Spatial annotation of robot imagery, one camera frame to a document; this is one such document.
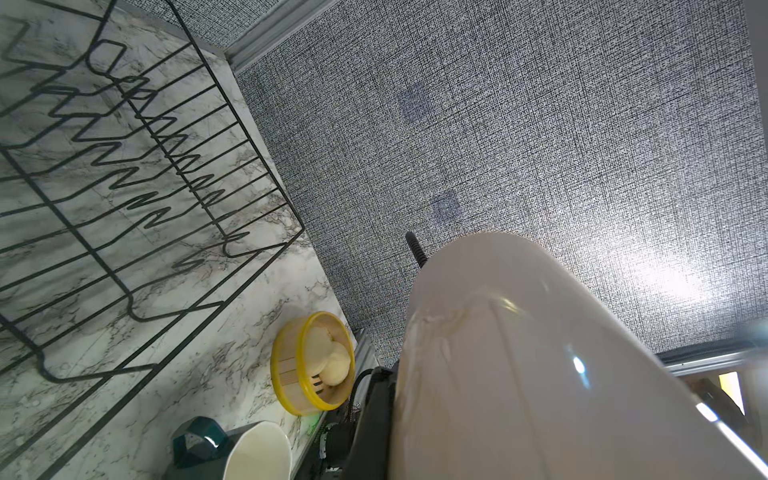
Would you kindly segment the pink iridescent mug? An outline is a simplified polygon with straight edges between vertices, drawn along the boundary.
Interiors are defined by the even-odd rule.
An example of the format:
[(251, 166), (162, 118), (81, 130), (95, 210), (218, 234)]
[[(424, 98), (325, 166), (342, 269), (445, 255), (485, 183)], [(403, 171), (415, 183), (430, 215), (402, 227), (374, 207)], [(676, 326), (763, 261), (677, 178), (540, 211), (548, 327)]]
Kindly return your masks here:
[(508, 233), (410, 294), (392, 479), (763, 479), (766, 464), (558, 261)]

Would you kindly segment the black wire dish rack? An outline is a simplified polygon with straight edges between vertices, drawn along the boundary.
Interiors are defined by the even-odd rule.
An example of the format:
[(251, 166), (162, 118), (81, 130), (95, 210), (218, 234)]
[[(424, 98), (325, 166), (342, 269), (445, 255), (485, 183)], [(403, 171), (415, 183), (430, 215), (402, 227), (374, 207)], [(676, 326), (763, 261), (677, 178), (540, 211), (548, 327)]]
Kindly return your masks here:
[(50, 479), (303, 233), (174, 1), (1, 5), (1, 475)]

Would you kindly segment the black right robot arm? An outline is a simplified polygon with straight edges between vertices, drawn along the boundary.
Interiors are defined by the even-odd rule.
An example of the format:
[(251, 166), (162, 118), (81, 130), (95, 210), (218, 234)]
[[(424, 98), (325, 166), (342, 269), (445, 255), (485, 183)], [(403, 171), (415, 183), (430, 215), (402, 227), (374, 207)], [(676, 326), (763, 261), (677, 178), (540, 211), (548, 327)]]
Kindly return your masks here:
[[(362, 372), (353, 385), (345, 420), (330, 430), (333, 440), (339, 439), (337, 444), (344, 448), (344, 452), (334, 451), (342, 455), (341, 479), (387, 478), (397, 366), (395, 364), (393, 369), (375, 367)], [(358, 416), (352, 420), (352, 401), (365, 379), (369, 380), (368, 390)]]

